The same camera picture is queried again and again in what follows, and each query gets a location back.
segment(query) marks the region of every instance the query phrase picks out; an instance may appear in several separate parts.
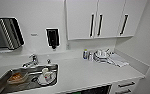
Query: cabinet handle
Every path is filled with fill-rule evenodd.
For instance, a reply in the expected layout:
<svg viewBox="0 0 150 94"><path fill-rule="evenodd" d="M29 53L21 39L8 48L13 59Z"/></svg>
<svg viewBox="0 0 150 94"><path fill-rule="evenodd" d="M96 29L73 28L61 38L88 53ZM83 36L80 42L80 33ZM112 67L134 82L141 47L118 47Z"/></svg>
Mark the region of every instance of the cabinet handle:
<svg viewBox="0 0 150 94"><path fill-rule="evenodd" d="M99 29L98 29L98 34L97 34L97 36L100 35L100 31L101 31L101 23L102 23L102 15L100 15L100 22L99 22Z"/></svg>
<svg viewBox="0 0 150 94"><path fill-rule="evenodd" d="M120 36L123 34L123 31L124 31L124 29L125 29L128 16L129 16L129 15L125 15L125 20L124 20L124 23L123 23L122 31L120 32Z"/></svg>
<svg viewBox="0 0 150 94"><path fill-rule="evenodd" d="M94 23L94 14L92 14L92 19L91 19L91 32L90 32L90 37L92 37L93 23Z"/></svg>
<svg viewBox="0 0 150 94"><path fill-rule="evenodd" d="M118 87L125 87L125 86L130 86L130 85L134 85L134 82L128 83L128 84L124 84L124 85L118 85Z"/></svg>
<svg viewBox="0 0 150 94"><path fill-rule="evenodd" d="M125 94L131 92L129 89L121 92L115 92L115 94Z"/></svg>

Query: cabinet door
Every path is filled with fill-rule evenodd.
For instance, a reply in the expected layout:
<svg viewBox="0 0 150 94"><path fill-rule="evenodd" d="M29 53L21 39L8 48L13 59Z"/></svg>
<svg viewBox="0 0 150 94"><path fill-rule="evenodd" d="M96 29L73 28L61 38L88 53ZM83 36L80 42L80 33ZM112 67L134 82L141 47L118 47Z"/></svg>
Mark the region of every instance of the cabinet door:
<svg viewBox="0 0 150 94"><path fill-rule="evenodd" d="M147 0L126 0L118 37L134 36Z"/></svg>
<svg viewBox="0 0 150 94"><path fill-rule="evenodd" d="M95 38L116 37L125 0L99 0Z"/></svg>
<svg viewBox="0 0 150 94"><path fill-rule="evenodd" d="M93 37L97 0L66 0L68 40Z"/></svg>

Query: black soap dispenser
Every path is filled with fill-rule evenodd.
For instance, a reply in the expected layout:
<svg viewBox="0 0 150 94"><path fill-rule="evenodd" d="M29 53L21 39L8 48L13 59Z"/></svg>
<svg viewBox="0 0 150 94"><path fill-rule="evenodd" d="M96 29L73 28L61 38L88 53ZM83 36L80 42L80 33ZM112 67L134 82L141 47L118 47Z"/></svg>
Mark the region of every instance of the black soap dispenser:
<svg viewBox="0 0 150 94"><path fill-rule="evenodd" d="M59 46L58 29L46 29L46 31L47 31L49 46L52 46L52 49L55 50L56 47Z"/></svg>

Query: drawer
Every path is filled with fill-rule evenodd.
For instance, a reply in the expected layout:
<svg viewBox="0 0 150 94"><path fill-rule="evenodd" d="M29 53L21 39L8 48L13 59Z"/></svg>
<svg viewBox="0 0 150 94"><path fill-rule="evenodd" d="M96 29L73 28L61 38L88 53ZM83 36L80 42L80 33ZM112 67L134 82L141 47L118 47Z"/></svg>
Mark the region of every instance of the drawer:
<svg viewBox="0 0 150 94"><path fill-rule="evenodd" d="M112 84L110 94L132 94L139 78L123 80Z"/></svg>
<svg viewBox="0 0 150 94"><path fill-rule="evenodd" d="M139 79L135 78L118 82L115 94L132 94L138 81Z"/></svg>

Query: stainless steel sink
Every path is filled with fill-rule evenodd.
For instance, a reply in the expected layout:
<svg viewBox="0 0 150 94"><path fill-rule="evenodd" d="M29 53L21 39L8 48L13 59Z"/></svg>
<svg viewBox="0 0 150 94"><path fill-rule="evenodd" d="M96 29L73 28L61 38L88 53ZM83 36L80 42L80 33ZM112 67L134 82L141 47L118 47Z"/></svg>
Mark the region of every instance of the stainless steel sink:
<svg viewBox="0 0 150 94"><path fill-rule="evenodd" d="M56 78L48 85L39 85L35 78L38 78L42 74L43 68L49 68L49 71L53 71L56 73ZM20 84L8 84L7 80L17 72L28 72L28 79L24 83ZM34 68L18 68L12 69L7 71L1 78L0 78L0 94L4 93L12 93L17 91L29 90L34 88L52 86L57 83L57 72L58 72L58 65L57 64L50 64L47 66L37 66Z"/></svg>

